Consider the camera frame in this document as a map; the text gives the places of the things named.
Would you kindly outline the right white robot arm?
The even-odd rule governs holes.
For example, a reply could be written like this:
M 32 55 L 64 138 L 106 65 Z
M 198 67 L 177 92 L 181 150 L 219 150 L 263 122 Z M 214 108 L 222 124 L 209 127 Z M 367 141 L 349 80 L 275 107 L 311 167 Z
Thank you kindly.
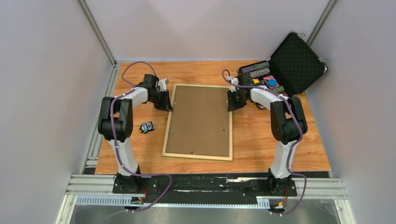
M 284 96 L 264 85 L 242 85 L 237 77 L 222 77 L 231 86 L 227 92 L 229 111 L 243 108 L 248 100 L 270 111 L 276 153 L 266 184 L 269 193 L 278 195 L 291 182 L 293 156 L 308 129 L 302 102 L 299 97 Z

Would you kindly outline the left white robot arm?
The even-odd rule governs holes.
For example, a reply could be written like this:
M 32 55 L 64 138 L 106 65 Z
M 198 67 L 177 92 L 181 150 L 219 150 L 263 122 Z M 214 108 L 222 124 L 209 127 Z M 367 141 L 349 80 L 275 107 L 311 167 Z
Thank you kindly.
M 166 78 L 146 74 L 143 81 L 129 91 L 116 97 L 104 97 L 101 102 L 98 132 L 110 143 L 116 155 L 118 172 L 115 184 L 125 185 L 132 193 L 139 192 L 143 187 L 143 175 L 139 172 L 131 143 L 133 109 L 151 102 L 157 110 L 173 111 L 168 83 Z

